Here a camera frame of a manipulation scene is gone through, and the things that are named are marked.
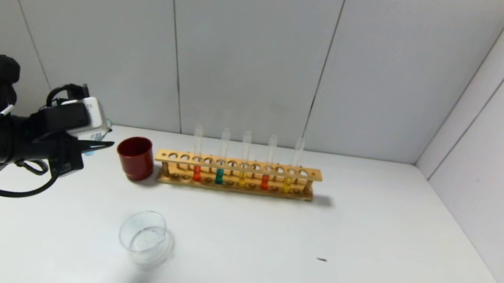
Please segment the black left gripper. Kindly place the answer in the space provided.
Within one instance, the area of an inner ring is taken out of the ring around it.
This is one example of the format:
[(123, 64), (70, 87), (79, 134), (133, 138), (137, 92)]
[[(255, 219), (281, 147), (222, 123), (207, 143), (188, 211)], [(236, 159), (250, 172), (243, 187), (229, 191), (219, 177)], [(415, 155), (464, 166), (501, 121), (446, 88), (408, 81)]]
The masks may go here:
[(14, 145), (12, 163), (35, 175), (58, 177), (83, 170), (82, 154), (114, 145), (112, 141), (77, 139), (65, 132), (29, 134)]

